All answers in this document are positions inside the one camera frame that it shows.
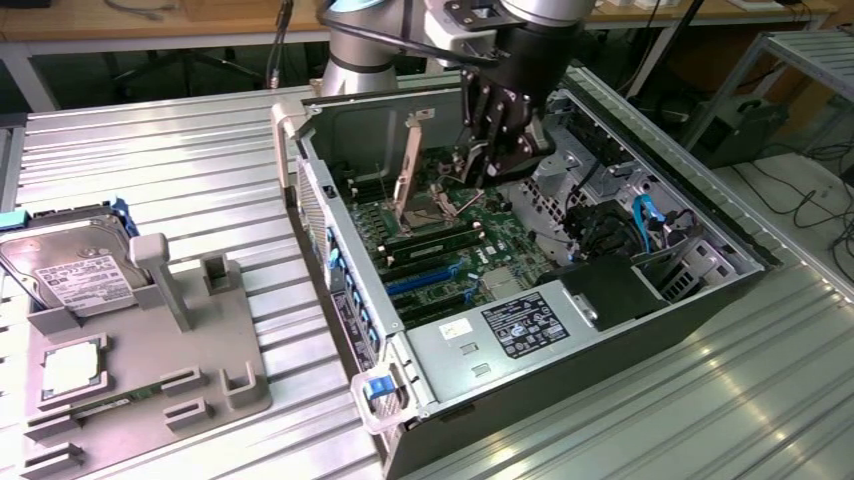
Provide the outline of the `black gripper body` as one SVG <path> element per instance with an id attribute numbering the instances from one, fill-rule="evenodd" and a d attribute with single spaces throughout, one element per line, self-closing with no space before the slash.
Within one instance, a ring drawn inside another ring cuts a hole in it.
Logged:
<path id="1" fill-rule="evenodd" d="M 564 27 L 527 23 L 500 30 L 495 43 L 498 64 L 480 68 L 480 80 L 527 95 L 532 101 L 543 101 L 564 75 L 583 28 L 579 21 Z"/>

